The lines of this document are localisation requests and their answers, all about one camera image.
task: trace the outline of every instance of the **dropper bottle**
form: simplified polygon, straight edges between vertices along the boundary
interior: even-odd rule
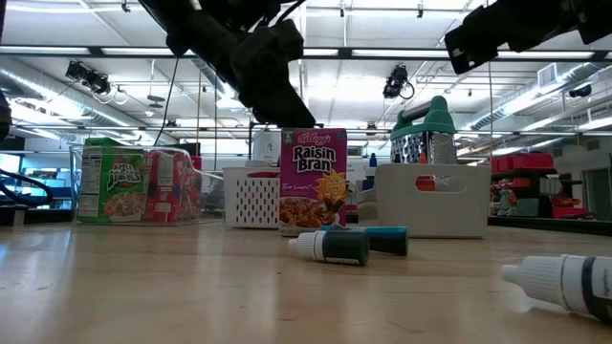
[[[503,266],[501,271],[504,281],[531,298],[612,324],[612,258],[530,256],[520,266]]]

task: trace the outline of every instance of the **white slotted basket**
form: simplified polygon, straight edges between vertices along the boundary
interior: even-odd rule
[[[223,169],[226,226],[278,228],[278,178],[249,178],[251,173],[280,172],[274,167]]]

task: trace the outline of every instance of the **wooden table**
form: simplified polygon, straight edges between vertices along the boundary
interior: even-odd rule
[[[612,343],[611,327],[500,279],[530,254],[610,255],[610,238],[492,227],[367,268],[286,242],[219,224],[2,231],[0,343]]]

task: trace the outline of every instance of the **cheese grater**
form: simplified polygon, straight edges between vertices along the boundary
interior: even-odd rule
[[[412,121],[425,117],[421,124]],[[455,127],[448,113],[447,100],[436,96],[431,102],[398,114],[391,133],[391,162],[456,164]]]

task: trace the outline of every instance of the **bottle label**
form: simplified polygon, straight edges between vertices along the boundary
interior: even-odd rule
[[[358,259],[349,259],[349,258],[331,258],[325,257],[325,262],[327,263],[337,263],[344,265],[360,265],[360,261]]]
[[[598,257],[593,263],[593,296],[612,300],[612,258]]]
[[[588,257],[582,265],[582,297],[589,312],[612,324],[612,259]]]

